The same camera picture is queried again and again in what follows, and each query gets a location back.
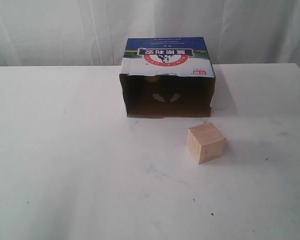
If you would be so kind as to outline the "yellow ball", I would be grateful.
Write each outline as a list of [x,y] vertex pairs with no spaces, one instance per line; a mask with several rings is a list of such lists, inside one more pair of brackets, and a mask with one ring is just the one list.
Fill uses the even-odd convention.
[[146,76],[145,79],[148,83],[157,83],[160,80],[160,76]]

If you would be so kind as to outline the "blue white cardboard box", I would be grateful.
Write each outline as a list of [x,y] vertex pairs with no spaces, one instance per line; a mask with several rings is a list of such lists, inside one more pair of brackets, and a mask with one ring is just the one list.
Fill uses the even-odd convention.
[[216,75],[203,37],[128,38],[119,81],[130,118],[211,116]]

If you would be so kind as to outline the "wooden cube block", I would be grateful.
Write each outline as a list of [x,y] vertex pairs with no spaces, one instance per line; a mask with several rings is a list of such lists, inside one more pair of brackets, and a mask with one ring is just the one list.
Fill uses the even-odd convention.
[[213,123],[207,122],[188,129],[186,145],[200,165],[223,155],[226,138]]

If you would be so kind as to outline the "white curtain backdrop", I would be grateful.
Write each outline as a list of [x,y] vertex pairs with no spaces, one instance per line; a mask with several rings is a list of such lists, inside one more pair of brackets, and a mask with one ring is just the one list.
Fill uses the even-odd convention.
[[203,37],[215,64],[300,67],[300,0],[0,0],[0,66],[118,65],[128,38]]

